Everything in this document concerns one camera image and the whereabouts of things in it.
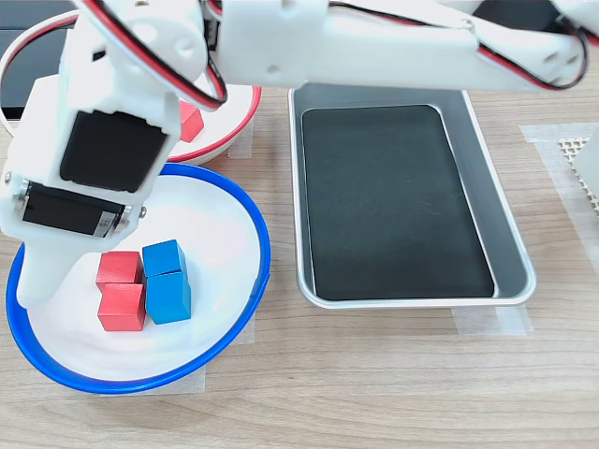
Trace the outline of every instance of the metal tray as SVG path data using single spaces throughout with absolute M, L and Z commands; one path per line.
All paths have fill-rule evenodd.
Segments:
M 306 194 L 302 116 L 312 109 L 355 109 L 425 105 L 443 122 L 462 190 L 494 283 L 489 297 L 369 298 L 329 300 L 314 285 Z M 536 287 L 533 264 L 509 210 L 467 93 L 307 84 L 289 93 L 292 179 L 298 286 L 313 304 L 335 310 L 514 306 Z

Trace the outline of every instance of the black pad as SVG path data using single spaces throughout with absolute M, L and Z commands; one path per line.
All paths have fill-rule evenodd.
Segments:
M 302 116 L 319 297 L 491 297 L 441 116 L 429 106 Z

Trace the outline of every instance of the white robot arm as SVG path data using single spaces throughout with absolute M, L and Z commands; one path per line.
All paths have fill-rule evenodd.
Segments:
M 561 90 L 582 80 L 587 40 L 599 33 L 592 2 L 553 2 L 561 32 L 551 33 L 424 1 L 74 3 L 79 14 L 40 24 L 0 61 L 2 75 L 28 41 L 77 20 L 59 76 L 30 96 L 0 182 L 0 227 L 25 242 L 24 307 L 50 297 L 83 254 L 137 228 L 180 137 L 179 99 L 218 109 L 224 80 Z M 213 92 L 194 84 L 202 74 Z

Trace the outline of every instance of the wood grain surface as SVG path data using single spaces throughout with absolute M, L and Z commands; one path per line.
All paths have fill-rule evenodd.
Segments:
M 472 93 L 539 285 L 525 337 L 459 335 L 450 310 L 321 311 L 295 281 L 286 92 L 267 89 L 254 156 L 207 164 L 270 229 L 256 342 L 229 347 L 206 391 L 96 397 L 23 358 L 0 307 L 0 447 L 599 447 L 599 278 L 521 124 L 599 121 L 599 71 L 561 94 Z M 0 132 L 0 162 L 9 138 Z M 0 237 L 0 290 L 19 243 Z

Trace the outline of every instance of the tape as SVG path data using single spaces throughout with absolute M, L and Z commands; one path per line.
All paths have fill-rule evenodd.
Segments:
M 525 305 L 457 307 L 451 312 L 460 335 L 525 336 L 533 331 L 533 323 Z
M 249 159 L 252 157 L 254 145 L 254 119 L 245 125 L 235 141 L 228 147 L 228 157 L 231 159 Z
M 595 272 L 599 273 L 597 215 L 583 189 L 584 186 L 579 182 L 576 172 L 571 168 L 560 146 L 560 141 L 564 139 L 589 138 L 599 132 L 599 123 L 521 126 L 520 131 L 538 150 L 584 250 Z
M 253 315 L 237 338 L 230 346 L 236 344 L 251 344 L 256 341 L 256 316 Z M 178 381 L 154 388 L 152 390 L 134 393 L 130 396 L 160 396 L 160 395 L 189 395 L 203 393 L 206 390 L 206 366 L 195 370 Z

